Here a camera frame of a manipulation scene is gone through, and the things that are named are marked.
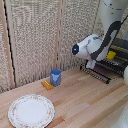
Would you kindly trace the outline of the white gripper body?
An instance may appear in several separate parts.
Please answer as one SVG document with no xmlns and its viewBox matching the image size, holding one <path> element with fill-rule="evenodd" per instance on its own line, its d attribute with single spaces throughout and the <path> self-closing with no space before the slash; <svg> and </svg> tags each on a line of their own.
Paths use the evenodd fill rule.
<svg viewBox="0 0 128 128">
<path fill-rule="evenodd" d="M 86 64 L 86 67 L 89 69 L 93 69 L 95 67 L 96 61 L 95 60 L 89 60 Z"/>
</svg>

